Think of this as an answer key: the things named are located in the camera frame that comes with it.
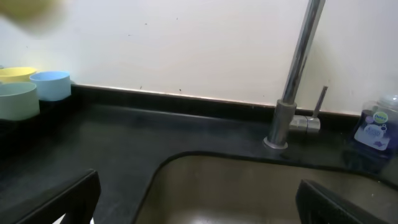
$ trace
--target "white wall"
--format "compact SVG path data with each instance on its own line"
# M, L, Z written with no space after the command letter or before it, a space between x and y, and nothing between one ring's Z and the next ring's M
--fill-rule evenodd
M1 18L0 65L69 70L83 85L274 105L306 6L307 0L65 0L63 21L42 35ZM298 107L312 109L322 85L329 86L322 110L349 114L385 91L398 92L397 23L396 0L326 0Z

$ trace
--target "blue cup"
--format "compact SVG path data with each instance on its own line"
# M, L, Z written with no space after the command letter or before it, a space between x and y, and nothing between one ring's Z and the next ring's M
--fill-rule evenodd
M58 101L71 94L69 72L39 72L30 81L36 84L40 100Z

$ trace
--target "clear plastic bottle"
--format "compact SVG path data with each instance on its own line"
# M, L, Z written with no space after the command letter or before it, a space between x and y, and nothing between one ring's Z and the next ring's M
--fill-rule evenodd
M385 95L364 104L354 140L382 157L398 150L398 95Z

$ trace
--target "stainless steel sink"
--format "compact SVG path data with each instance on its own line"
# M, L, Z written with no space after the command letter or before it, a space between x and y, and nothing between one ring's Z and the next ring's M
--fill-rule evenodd
M374 216L398 223L398 193L359 175L187 156L154 177L136 223L300 223L295 194L302 179L334 191Z

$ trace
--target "cup rim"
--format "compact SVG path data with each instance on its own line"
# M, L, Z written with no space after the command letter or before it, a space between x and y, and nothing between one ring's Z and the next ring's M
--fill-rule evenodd
M47 73L62 73L64 76L60 77L60 78L53 78L53 79L48 79L48 80L41 80L41 79L36 79L35 77L39 77L41 75L47 74ZM64 78L68 78L70 76L69 72L64 72L64 71L46 71L46 72L38 72L35 74L32 74L29 78L32 81L37 81L37 82L48 82L48 81L54 81L54 80L62 80Z
M14 93L14 94L8 94L8 95L2 95L0 94L0 97L9 97L9 96L16 96L16 95L22 95L31 91L34 91L36 89L36 84L35 83L30 83L30 82L17 82L17 83L5 83L0 85L0 88L7 86L7 85L30 85L31 89L30 90L26 90L26 91L22 91L19 93Z
M13 75L1 75L2 73L6 73L6 71L13 71L13 70L27 70L27 72L21 73L21 72L17 72L17 74L13 74ZM9 68L2 68L0 70L0 77L21 77L21 76L25 76L25 75L33 75L36 73L36 69L32 68L32 67L9 67Z

